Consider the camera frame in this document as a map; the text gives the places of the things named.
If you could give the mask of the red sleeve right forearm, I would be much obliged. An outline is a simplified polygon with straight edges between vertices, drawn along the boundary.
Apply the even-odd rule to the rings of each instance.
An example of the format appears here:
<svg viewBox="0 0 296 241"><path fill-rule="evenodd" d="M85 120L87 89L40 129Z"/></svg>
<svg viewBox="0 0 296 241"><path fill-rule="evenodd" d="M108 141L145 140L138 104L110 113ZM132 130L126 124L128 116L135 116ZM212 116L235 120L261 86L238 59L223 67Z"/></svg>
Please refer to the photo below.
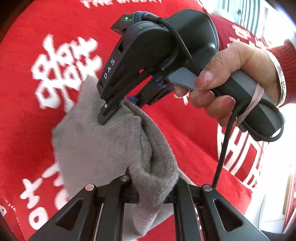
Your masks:
<svg viewBox="0 0 296 241"><path fill-rule="evenodd" d="M295 103L295 42L285 40L282 46L278 46L269 51L276 57L280 65L280 86L283 98L279 106Z"/></svg>

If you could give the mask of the person's right hand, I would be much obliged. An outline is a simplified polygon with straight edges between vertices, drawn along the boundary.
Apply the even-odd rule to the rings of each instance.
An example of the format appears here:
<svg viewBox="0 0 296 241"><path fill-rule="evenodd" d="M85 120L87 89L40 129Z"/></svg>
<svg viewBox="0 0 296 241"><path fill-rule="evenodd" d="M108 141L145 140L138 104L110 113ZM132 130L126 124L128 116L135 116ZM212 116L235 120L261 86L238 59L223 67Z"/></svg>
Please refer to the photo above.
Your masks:
<svg viewBox="0 0 296 241"><path fill-rule="evenodd" d="M216 119L222 127L226 127L235 100L229 95L215 97L211 89L224 84L236 70L242 70L259 83L272 103L279 106L282 92L272 59L266 51L241 42L232 43L210 59L195 81L195 90L189 91L176 85L175 95L188 95L189 102L195 108L203 108L208 116Z"/></svg>

